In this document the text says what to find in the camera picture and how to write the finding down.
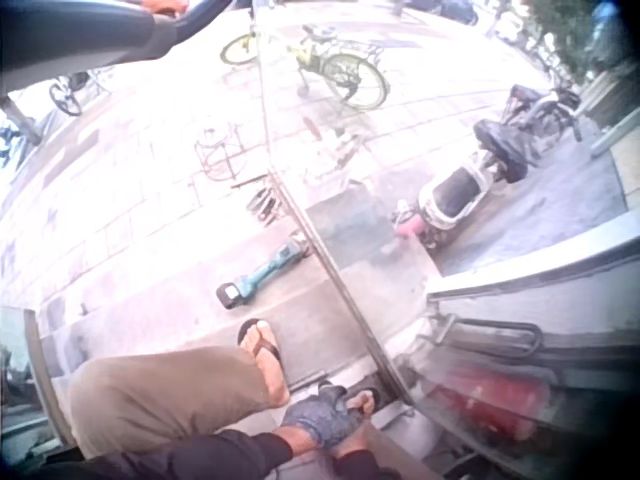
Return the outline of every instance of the pavement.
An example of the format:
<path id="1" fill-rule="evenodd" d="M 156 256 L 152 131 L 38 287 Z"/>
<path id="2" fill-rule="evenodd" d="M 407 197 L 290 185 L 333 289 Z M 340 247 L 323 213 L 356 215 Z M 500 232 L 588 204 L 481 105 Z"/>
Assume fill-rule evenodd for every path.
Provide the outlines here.
<path id="1" fill-rule="evenodd" d="M 232 271 L 246 273 L 242 268 L 275 248 L 280 237 L 274 232 L 288 227 L 264 230 L 244 208 L 251 187 L 233 190 L 231 182 L 205 175 L 194 150 L 204 128 L 237 125 L 233 161 L 244 165 L 238 181 L 263 173 L 270 161 L 283 171 L 299 162 L 303 116 L 320 128 L 358 130 L 366 143 L 350 175 L 370 187 L 384 214 L 473 151 L 471 125 L 497 118 L 513 83 L 546 87 L 541 73 L 509 47 L 428 14 L 398 19 L 379 7 L 314 2 L 290 4 L 264 21 L 292 39 L 302 35 L 302 23 L 313 22 L 383 46 L 388 99 L 375 111 L 358 113 L 342 108 L 325 82 L 311 77 L 309 96 L 300 98 L 296 63 L 277 45 L 267 47 L 260 67 L 222 64 L 218 52 L 247 29 L 243 11 L 223 14 L 163 59 L 116 67 L 114 93 L 32 154 L 0 210 L 3 302 L 38 311 L 59 398 L 68 376 L 87 358 L 172 350 L 211 335 L 232 341 L 246 315 L 270 313 L 278 329 L 291 332 L 286 341 L 299 343 L 299 355 L 317 352 L 319 335 L 327 334 L 331 344 L 341 332 L 337 350 L 309 354 L 296 379 L 324 368 L 314 358 L 335 370 L 366 351 L 341 305 L 324 312 L 340 300 L 315 263 L 305 267 L 308 291 L 295 278 L 274 281 L 269 298 L 277 298 L 277 305 L 258 303 L 242 314 L 221 311 L 212 295 L 215 282 Z M 624 210 L 615 169 L 606 158 L 587 165 L 587 141 L 575 145 L 565 138 L 555 155 L 559 161 L 535 182 L 487 199 L 435 258 L 442 274 L 527 253 Z M 551 205 L 561 208 L 551 214 Z M 393 260 L 394 269 L 405 265 L 409 271 L 406 255 Z M 411 255 L 420 258 L 414 263 L 423 273 L 433 271 L 424 252 Z M 391 261 L 383 257 L 377 261 Z M 373 298 L 375 286 L 361 280 L 372 270 L 361 264 L 344 268 L 347 286 L 358 306 L 376 316 L 375 331 L 383 339 L 419 314 L 411 303 L 421 296 L 419 272 L 408 276 L 411 291 L 399 292 L 411 305 L 380 315 L 384 301 L 391 305 L 393 298 Z M 402 274 L 396 275 L 378 278 L 380 285 L 402 284 Z M 378 310 L 368 303 L 374 300 L 382 302 L 375 304 Z M 310 304 L 324 313 L 303 312 Z M 304 322 L 286 313 L 292 308 L 314 327 L 296 327 Z"/>

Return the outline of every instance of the white scooter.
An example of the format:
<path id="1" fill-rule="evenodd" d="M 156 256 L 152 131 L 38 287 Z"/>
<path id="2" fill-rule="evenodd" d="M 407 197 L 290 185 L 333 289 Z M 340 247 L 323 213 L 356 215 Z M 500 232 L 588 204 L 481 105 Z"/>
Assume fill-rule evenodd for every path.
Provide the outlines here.
<path id="1" fill-rule="evenodd" d="M 398 235 L 415 235 L 427 249 L 437 248 L 496 182 L 515 183 L 526 177 L 535 158 L 526 134 L 490 120 L 478 122 L 474 132 L 480 141 L 478 152 L 422 187 L 417 204 L 398 202 L 391 218 Z"/>

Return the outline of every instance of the khaki pants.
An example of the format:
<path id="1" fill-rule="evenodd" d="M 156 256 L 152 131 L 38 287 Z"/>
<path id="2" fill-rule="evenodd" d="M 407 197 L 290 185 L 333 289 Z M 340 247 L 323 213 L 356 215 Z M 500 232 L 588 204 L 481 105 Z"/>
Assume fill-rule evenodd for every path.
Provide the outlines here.
<path id="1" fill-rule="evenodd" d="M 69 391 L 72 430 L 85 458 L 211 434 L 268 407 L 254 358 L 237 347 L 92 360 L 76 372 Z M 404 480 L 435 478 L 375 428 L 368 437 L 378 463 Z M 316 453 L 289 462 L 280 478 L 333 474 Z"/>

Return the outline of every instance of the person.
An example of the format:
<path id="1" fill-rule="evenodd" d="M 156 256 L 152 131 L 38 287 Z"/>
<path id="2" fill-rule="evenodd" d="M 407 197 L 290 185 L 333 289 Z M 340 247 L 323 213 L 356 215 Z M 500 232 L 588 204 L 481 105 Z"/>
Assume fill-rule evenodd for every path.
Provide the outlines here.
<path id="1" fill-rule="evenodd" d="M 368 391 L 345 401 L 341 387 L 326 386 L 290 405 L 270 433 L 216 433 L 290 400 L 269 324 L 245 322 L 237 343 L 239 348 L 86 362 L 69 388 L 72 431 L 85 460 L 49 465 L 30 478 L 257 480 L 294 457 L 322 449 L 334 459 L 340 478 L 401 479 L 381 468 L 368 448 L 372 427 L 363 419 L 374 409 Z M 304 469 L 292 474 L 288 478 L 323 478 Z"/>

